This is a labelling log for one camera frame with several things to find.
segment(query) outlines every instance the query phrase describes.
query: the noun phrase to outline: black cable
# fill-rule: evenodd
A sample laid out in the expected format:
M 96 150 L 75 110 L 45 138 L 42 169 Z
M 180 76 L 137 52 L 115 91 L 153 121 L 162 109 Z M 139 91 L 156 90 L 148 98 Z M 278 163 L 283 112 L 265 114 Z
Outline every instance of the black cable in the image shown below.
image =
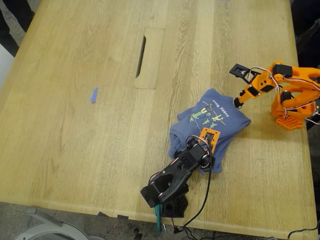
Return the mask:
M 159 174 L 159 173 L 161 173 L 161 172 L 160 172 L 160 171 L 158 171 L 158 172 L 156 172 L 155 174 L 151 175 L 151 177 L 149 178 L 149 181 L 148 181 L 148 185 L 150 184 L 150 181 L 151 181 L 152 177 L 153 177 L 154 175 Z
M 319 221 L 317 222 L 315 228 L 304 228 L 304 229 L 301 229 L 301 230 L 292 231 L 292 232 L 290 232 L 290 233 L 288 234 L 287 240 L 290 240 L 290 236 L 291 236 L 292 234 L 301 233 L 301 232 L 303 232 L 303 231 L 314 231 L 314 230 L 317 230 L 318 227 L 319 227 L 319 224 L 320 224 L 320 219 L 319 219 Z
M 212 157 L 212 154 L 211 154 L 211 138 L 208 137 L 207 138 L 207 142 L 208 142 L 208 145 L 209 145 L 209 153 L 210 153 L 210 156 L 211 156 L 211 163 L 209 164 L 209 169 L 211 169 L 211 167 L 213 167 L 213 162 L 214 162 L 214 159 Z M 206 193 L 205 193 L 205 197 L 204 197 L 204 201 L 203 201 L 203 204 L 202 204 L 202 207 L 200 208 L 200 210 L 198 211 L 198 213 L 196 215 L 194 215 L 193 218 L 191 218 L 186 224 L 183 225 L 183 228 L 185 228 L 189 223 L 191 223 L 196 217 L 198 217 L 198 215 L 201 213 L 201 211 L 204 209 L 205 205 L 206 205 L 206 202 L 207 202 L 207 198 L 208 198 L 208 194 L 209 194 L 209 189 L 210 189 L 210 181 L 211 180 L 211 171 L 209 171 L 209 178 L 208 178 L 208 184 L 207 184 L 207 187 L 206 187 Z
M 194 236 L 193 236 L 193 238 L 191 238 L 190 236 L 189 236 L 189 234 L 188 234 L 188 232 L 187 232 L 187 230 L 186 230 L 186 227 L 185 228 L 183 228 L 184 229 L 184 231 L 185 231 L 185 233 L 186 233 L 186 236 L 188 237 L 188 239 L 191 239 L 191 240 L 197 240 Z
M 192 235 L 192 231 L 189 228 L 185 227 L 185 229 L 187 229 L 190 232 L 191 237 L 193 237 L 195 240 L 197 240 L 197 238 Z
M 223 238 L 223 237 L 234 237 L 234 236 L 238 236 L 238 235 L 239 234 L 222 235 L 222 236 L 217 236 L 215 239 Z
M 216 235 L 216 231 L 213 232 L 213 237 L 205 236 L 205 237 L 200 238 L 199 240 L 203 240 L 203 239 L 211 239 L 211 240 L 214 240 L 214 239 L 215 239 L 215 235 Z

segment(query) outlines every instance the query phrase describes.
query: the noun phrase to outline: pant leg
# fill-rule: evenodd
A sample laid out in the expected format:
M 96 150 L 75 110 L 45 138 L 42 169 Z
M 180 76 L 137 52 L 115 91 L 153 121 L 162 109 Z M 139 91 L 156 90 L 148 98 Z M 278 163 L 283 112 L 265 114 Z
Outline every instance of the pant leg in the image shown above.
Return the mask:
M 35 15 L 27 0 L 3 0 L 3 2 L 26 32 Z
M 18 45 L 14 38 L 10 35 L 10 28 L 8 27 L 2 12 L 0 11 L 0 44 L 12 55 L 16 56 L 18 52 Z
M 320 65 L 320 28 L 312 35 L 303 52 L 299 53 L 298 62 L 299 67 L 305 68 L 317 68 Z
M 291 13 L 294 33 L 300 35 L 320 19 L 320 0 L 294 0 Z

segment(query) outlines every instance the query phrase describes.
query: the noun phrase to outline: blue t-shirt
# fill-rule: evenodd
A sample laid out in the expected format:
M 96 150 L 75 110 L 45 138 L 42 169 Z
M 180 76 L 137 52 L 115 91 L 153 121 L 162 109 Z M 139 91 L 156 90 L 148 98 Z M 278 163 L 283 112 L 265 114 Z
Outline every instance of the blue t-shirt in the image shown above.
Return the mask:
M 232 138 L 251 122 L 233 104 L 233 98 L 220 95 L 213 88 L 207 90 L 200 101 L 177 116 L 179 122 L 169 131 L 170 148 L 168 155 L 174 158 L 176 151 L 186 148 L 186 138 L 199 136 L 203 128 L 220 132 L 213 156 L 215 157 L 213 173 L 222 171 L 221 160 Z

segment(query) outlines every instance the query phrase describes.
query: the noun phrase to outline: green clip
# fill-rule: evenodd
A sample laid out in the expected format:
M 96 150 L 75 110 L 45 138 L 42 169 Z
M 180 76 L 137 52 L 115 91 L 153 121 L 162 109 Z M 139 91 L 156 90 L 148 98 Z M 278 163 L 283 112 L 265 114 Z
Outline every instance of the green clip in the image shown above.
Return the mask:
M 161 212 L 162 204 L 158 204 L 154 207 L 154 213 L 156 215 L 156 231 L 161 233 Z

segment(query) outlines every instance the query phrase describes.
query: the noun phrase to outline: person's leg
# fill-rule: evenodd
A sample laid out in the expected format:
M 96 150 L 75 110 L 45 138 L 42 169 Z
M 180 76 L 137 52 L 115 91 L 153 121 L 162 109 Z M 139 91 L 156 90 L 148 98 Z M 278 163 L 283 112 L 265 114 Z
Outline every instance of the person's leg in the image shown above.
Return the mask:
M 2 12 L 0 11 L 0 44 L 12 55 L 16 56 L 18 52 L 18 45 L 14 38 L 10 35 L 10 28 L 8 27 Z
M 294 0 L 291 13 L 294 33 L 300 35 L 320 19 L 320 0 Z
M 26 32 L 35 15 L 27 0 L 3 0 L 9 11 L 16 17 L 22 29 Z

